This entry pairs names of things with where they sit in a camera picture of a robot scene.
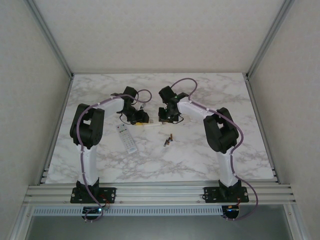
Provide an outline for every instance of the aluminum frame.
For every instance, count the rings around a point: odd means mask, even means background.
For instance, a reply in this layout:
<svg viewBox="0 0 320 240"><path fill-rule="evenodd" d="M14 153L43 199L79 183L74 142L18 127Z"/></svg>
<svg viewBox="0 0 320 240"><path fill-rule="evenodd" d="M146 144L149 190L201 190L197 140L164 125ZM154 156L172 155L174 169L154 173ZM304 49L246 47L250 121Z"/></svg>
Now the aluminum frame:
<svg viewBox="0 0 320 240"><path fill-rule="evenodd" d="M48 147L48 150L47 150L47 154L46 154L46 157L45 157L45 162L44 162L44 165L43 165L43 169L42 169L42 172L39 174L39 176L37 178L38 179L37 180L37 184L41 184L42 183L42 179L44 177L44 174L48 173L49 165L50 165L52 156L54 154L54 150L55 150L56 142L57 142L57 139L58 139L61 123L62 123L64 114L65 114L65 110L66 110L66 107L67 107L67 103L68 103L68 99L69 99L69 95L70 95L70 92L71 92L71 89L72 89L73 82L74 82L74 76L72 76L72 78L70 79L70 82L69 82L68 87L66 89L65 96L64 96L64 99L63 99L63 103L62 103L62 106L61 106L61 109L60 109L59 117L58 117L58 120L56 122L54 131L53 131L52 136L51 136L51 141L50 141L50 144L49 144L49 147Z"/></svg>
<svg viewBox="0 0 320 240"><path fill-rule="evenodd" d="M265 56L271 42L274 40L279 28L281 27L282 23L284 22L290 8L294 4L295 0L284 0L283 4L277 13L271 27L266 34L257 54L255 55L253 62L247 72L247 77L250 79L255 74L259 64L261 63L263 57Z"/></svg>
<svg viewBox="0 0 320 240"><path fill-rule="evenodd" d="M56 56L56 58L58 59L59 63L61 64L61 66L63 67L63 69L65 70L66 74L69 76L69 78L71 79L73 77L73 73L71 72L70 67L68 66L68 63L64 57L64 55L62 54L58 44L56 43L53 35L51 34L44 18L42 17L36 3L34 2L34 0L24 0L26 6L29 8L32 16L34 17L36 23L38 24L40 30L42 31L44 38L46 39L48 45L51 47L54 55Z"/></svg>
<svg viewBox="0 0 320 240"><path fill-rule="evenodd" d="M283 183L283 181L282 181L283 178L281 176L281 173L279 173L277 171L277 164L275 163L272 151L270 149L269 141L268 141L268 138L267 138L267 135L266 135L266 131L265 131L263 122L262 122L262 118L261 118L260 113L259 113L258 105L257 105L257 102L256 102L256 98L255 98L254 92L252 90L251 83L250 83L250 81L249 81L249 79L248 79L248 77L246 76L245 73L243 73L243 79L244 79L244 82L245 82L245 85L246 85L246 89L247 89L249 97L250 97L250 101L251 101L251 104L252 104L254 115L255 115L256 121L258 123L258 127L260 129L260 133L261 133L261 136L262 136L262 140L263 140L263 143L264 143L265 151L266 151L266 154L268 156L270 165L273 168L273 170L275 171L274 175L277 177L278 182L279 183Z"/></svg>
<svg viewBox="0 0 320 240"><path fill-rule="evenodd" d="M270 180L250 181L257 191L260 205L283 205L288 220L288 225L294 240L308 240L303 228L300 215L296 211L296 201L289 184L279 184L277 177ZM227 205L228 203L205 203L202 199L203 187L217 186L217 181L188 181L188 182L138 182L138 183L106 183L101 187L116 187L115 203L112 208L118 216L128 216L126 209L210 209ZM248 203L242 205L255 205L252 190L248 188ZM39 214L39 209L63 210L59 216L68 216L68 209L79 209L84 206L95 206L95 204L72 204L70 203L72 188L74 184L41 184L29 186L19 213L14 231L10 240L25 239L33 214ZM149 212L149 216L157 216L158 212ZM205 215L196 211L193 215Z"/></svg>

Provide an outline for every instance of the black joint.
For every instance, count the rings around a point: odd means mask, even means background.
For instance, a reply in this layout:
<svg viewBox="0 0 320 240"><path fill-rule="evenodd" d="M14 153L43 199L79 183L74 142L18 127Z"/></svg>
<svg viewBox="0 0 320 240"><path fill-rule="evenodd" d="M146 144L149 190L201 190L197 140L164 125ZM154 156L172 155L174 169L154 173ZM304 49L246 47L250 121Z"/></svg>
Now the black joint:
<svg viewBox="0 0 320 240"><path fill-rule="evenodd" d="M232 117L225 107L217 110L217 112L232 121ZM238 130L233 124L219 115L207 116L203 123L207 142L215 152L225 154L228 149L237 144Z"/></svg>
<svg viewBox="0 0 320 240"><path fill-rule="evenodd" d="M72 125L70 128L70 137L73 138L73 143L79 144L77 136L77 122L80 115L89 107L86 104L79 104L76 109ZM83 145L90 149L92 146L97 145L103 134L104 129L105 111L99 108L91 108L87 113L83 115L79 125L80 139Z"/></svg>
<svg viewBox="0 0 320 240"><path fill-rule="evenodd" d="M162 98L162 102L166 104L166 108L159 107L158 117L159 122L174 123L179 121L179 115L177 103L188 96L188 94L182 92L178 95L172 91L170 86L166 86L159 91L159 95Z"/></svg>
<svg viewBox="0 0 320 240"><path fill-rule="evenodd" d="M75 184L75 195L77 199L82 199L83 203L90 203L93 201L91 196L89 195L87 188L84 184L81 182L77 181ZM97 198L99 196L99 179L94 183L94 185L88 185L88 188L92 195Z"/></svg>
<svg viewBox="0 0 320 240"><path fill-rule="evenodd" d="M225 186L220 180L219 182L219 192L221 196L226 201L231 201L235 197L237 197L238 193L241 191L241 181L238 180L233 186Z"/></svg>
<svg viewBox="0 0 320 240"><path fill-rule="evenodd" d="M133 87L127 86L123 93L114 93L113 96L129 95L135 98L137 94L138 92ZM121 97L124 100L124 106L123 109L117 113L124 114L126 116L126 120L132 125L135 125L136 123L148 123L149 115L143 109L137 110L134 106L132 106L134 99L129 96Z"/></svg>

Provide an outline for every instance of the gray floor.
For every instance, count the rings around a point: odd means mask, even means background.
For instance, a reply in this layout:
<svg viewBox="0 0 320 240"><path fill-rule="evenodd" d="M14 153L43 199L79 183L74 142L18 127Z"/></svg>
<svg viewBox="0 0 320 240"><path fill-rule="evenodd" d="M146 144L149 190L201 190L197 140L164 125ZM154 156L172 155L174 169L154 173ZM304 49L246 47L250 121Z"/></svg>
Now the gray floor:
<svg viewBox="0 0 320 240"><path fill-rule="evenodd" d="M250 211L243 206L240 214ZM81 217L36 216L28 240L291 240L282 206L259 206L237 222L221 216L116 216L84 223Z"/></svg>

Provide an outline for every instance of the white arm segment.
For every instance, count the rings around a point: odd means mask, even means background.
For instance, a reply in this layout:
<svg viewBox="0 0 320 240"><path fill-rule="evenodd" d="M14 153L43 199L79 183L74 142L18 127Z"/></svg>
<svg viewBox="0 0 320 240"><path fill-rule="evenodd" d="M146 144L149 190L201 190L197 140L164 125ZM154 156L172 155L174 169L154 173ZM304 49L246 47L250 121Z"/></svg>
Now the white arm segment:
<svg viewBox="0 0 320 240"><path fill-rule="evenodd" d="M79 153L81 153L81 145L77 145L76 148L78 149ZM86 183L93 186L98 180L98 169L96 164L97 146L92 146L90 149L84 147L83 151L83 166ZM81 170L78 181L83 185L85 184Z"/></svg>
<svg viewBox="0 0 320 240"><path fill-rule="evenodd" d="M104 118L110 117L112 114L121 111L124 109L125 101L122 98L112 99L111 101L99 105L99 109L104 110ZM81 145L76 146L79 154L81 154ZM84 147L83 153L83 165L84 165L84 172L85 172L85 179L88 185L94 185L98 180L98 170L97 170L97 146L92 146L90 149ZM85 184L82 171L80 168L79 174L79 182L81 184Z"/></svg>
<svg viewBox="0 0 320 240"><path fill-rule="evenodd" d="M232 148L229 148L225 154L222 152L216 152L220 166L220 182L226 187L235 185L238 179L233 175L230 163L230 152Z"/></svg>
<svg viewBox="0 0 320 240"><path fill-rule="evenodd" d="M203 120L206 118L206 116L211 116L213 114L212 112L205 111L202 108L191 104L190 101L188 101L187 97L181 99L177 103L177 107L181 114L186 114L199 120ZM238 179L233 175L231 170L230 151L231 148L227 150L225 154L221 152L216 152L216 156L220 167L220 181L226 187L233 186L238 182Z"/></svg>

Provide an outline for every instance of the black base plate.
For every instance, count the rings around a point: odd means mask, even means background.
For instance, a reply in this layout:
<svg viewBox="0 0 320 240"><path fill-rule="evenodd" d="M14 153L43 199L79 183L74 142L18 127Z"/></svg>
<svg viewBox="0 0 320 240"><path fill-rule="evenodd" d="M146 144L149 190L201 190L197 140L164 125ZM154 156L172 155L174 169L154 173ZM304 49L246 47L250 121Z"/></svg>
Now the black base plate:
<svg viewBox="0 0 320 240"><path fill-rule="evenodd" d="M99 193L96 199L101 204L105 204L106 200L110 204L114 204L116 199L116 190L117 189L115 187L99 187ZM84 199L82 199L81 195L86 196L88 195L88 193L84 192L81 194L80 191L75 187L72 190L70 203L72 204L94 204L95 203L95 201L91 197L86 197L86 198L83 197Z"/></svg>
<svg viewBox="0 0 320 240"><path fill-rule="evenodd" d="M202 195L203 200L205 200L206 204L213 204L213 203L248 203L249 197L247 188L242 186L239 188L237 193L233 196L229 196L227 199L222 196L220 193L220 187L218 186L207 186L203 188L204 194Z"/></svg>

